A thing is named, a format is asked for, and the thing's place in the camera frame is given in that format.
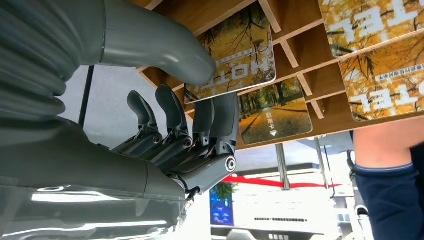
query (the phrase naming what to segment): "blue screen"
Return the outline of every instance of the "blue screen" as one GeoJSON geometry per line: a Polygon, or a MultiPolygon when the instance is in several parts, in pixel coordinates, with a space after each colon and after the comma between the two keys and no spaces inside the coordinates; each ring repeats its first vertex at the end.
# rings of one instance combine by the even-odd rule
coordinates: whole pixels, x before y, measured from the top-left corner
{"type": "Polygon", "coordinates": [[[221,200],[216,196],[214,189],[210,191],[210,224],[234,226],[232,194],[221,200]]]}

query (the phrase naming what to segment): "wooden cubby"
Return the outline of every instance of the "wooden cubby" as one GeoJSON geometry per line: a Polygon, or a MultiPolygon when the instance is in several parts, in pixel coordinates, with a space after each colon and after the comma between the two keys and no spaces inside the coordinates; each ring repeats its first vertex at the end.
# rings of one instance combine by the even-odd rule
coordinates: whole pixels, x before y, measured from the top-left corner
{"type": "MultiPolygon", "coordinates": [[[[129,0],[140,7],[167,16],[186,26],[198,37],[256,0],[129,0]]],[[[335,58],[330,51],[324,20],[318,0],[257,0],[272,27],[276,79],[268,85],[238,92],[253,92],[275,83],[297,77],[305,93],[313,130],[306,134],[268,142],[244,145],[239,134],[237,150],[338,133],[385,122],[415,118],[424,113],[406,114],[373,121],[353,119],[339,63],[365,51],[371,51],[405,38],[407,34],[369,49],[335,58]]],[[[184,84],[155,67],[138,68],[154,86],[169,85],[180,99],[189,119],[195,116],[193,104],[184,104],[184,84]]]]}

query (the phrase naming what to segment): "person's arm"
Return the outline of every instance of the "person's arm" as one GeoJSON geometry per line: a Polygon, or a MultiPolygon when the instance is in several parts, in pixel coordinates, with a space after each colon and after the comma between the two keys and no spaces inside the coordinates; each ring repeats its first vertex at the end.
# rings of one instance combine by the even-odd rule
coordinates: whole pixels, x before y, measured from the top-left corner
{"type": "Polygon", "coordinates": [[[424,239],[418,172],[410,151],[423,141],[424,118],[354,131],[356,182],[376,240],[424,239]]]}

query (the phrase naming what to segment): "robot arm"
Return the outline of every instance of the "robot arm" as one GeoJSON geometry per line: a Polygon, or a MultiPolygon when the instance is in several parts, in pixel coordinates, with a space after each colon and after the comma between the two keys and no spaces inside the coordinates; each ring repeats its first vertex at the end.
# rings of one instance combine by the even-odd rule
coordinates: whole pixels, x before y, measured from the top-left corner
{"type": "Polygon", "coordinates": [[[190,136],[180,134],[184,121],[172,125],[173,138],[161,139],[151,109],[137,94],[128,102],[142,116],[142,127],[114,151],[91,143],[80,126],[58,117],[65,105],[55,96],[65,93],[80,65],[155,66],[188,84],[208,82],[215,62],[185,27],[121,0],[2,0],[0,21],[0,179],[15,183],[0,181],[0,202],[6,203],[0,219],[7,222],[0,239],[102,239],[129,233],[130,227],[134,236],[162,233],[180,222],[186,192],[207,191],[230,174],[225,164],[234,154],[239,117],[234,94],[230,126],[215,117],[214,124],[225,125],[197,131],[190,146],[182,140],[190,136]],[[200,139],[209,144],[198,144],[200,139]],[[44,190],[52,189],[60,190],[47,192],[53,197],[107,190],[133,198],[118,194],[92,207],[98,203],[63,203],[52,196],[46,201],[44,190]],[[116,231],[119,226],[125,230],[116,231]]]}

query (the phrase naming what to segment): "card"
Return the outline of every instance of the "card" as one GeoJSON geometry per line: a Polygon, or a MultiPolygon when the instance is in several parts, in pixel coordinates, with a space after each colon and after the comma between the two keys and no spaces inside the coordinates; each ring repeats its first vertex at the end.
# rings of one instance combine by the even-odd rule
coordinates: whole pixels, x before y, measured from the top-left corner
{"type": "Polygon", "coordinates": [[[198,39],[216,61],[213,79],[201,86],[184,85],[184,102],[237,92],[276,79],[271,26],[254,3],[208,30],[198,39]]]}
{"type": "Polygon", "coordinates": [[[239,96],[239,131],[245,145],[312,131],[301,84],[290,78],[239,96]]]}
{"type": "Polygon", "coordinates": [[[424,111],[424,34],[340,62],[356,121],[424,111]]]}
{"type": "Polygon", "coordinates": [[[424,27],[424,0],[319,0],[319,5],[335,57],[424,27]]]}

